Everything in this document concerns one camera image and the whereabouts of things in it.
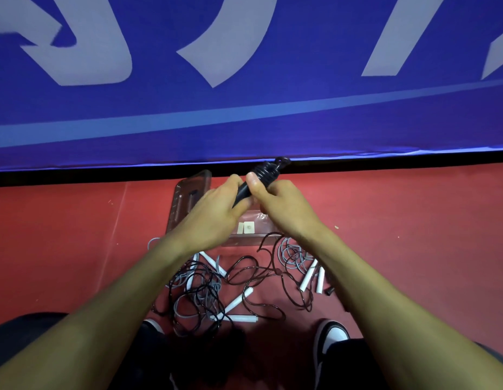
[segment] forearm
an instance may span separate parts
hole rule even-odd
[[[2,366],[0,388],[107,388],[152,301],[187,258],[183,252],[176,238],[165,238]]]
[[[330,230],[307,242],[394,388],[503,388],[503,365],[394,288]]]

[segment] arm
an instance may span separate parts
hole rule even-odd
[[[396,290],[320,222],[290,181],[274,182],[268,192],[254,174],[246,179],[263,212],[333,274],[393,388],[503,389],[500,362]]]
[[[251,199],[240,177],[210,190],[134,267],[0,367],[0,388],[105,389],[156,296],[194,253],[220,245]]]

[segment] red floor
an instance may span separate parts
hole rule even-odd
[[[503,164],[284,177],[400,290],[503,353]],[[176,183],[0,188],[0,323],[35,311],[73,311],[122,274],[164,233]],[[252,252],[213,254],[229,267]],[[249,325],[248,339],[268,380],[307,388],[310,373],[293,379],[277,367],[286,355],[310,364],[309,328],[327,317],[355,337],[360,332],[334,296],[315,295],[308,314],[290,306],[279,282],[264,283],[250,299],[280,305],[287,323]]]

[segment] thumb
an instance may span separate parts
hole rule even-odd
[[[246,175],[246,183],[248,184],[251,194],[257,198],[261,204],[268,204],[274,197],[268,193],[266,187],[264,187],[264,184],[255,173],[250,172]]]

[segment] black jump rope handle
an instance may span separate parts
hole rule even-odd
[[[291,163],[291,160],[287,157],[277,157],[274,163],[265,161],[264,163],[256,166],[252,171],[257,175],[264,186],[268,187],[271,182],[278,178],[281,174],[280,171],[289,163]],[[249,196],[251,196],[250,189],[246,182],[244,182],[239,187],[239,190],[237,190],[237,197],[235,198],[233,206],[237,205],[240,200]]]

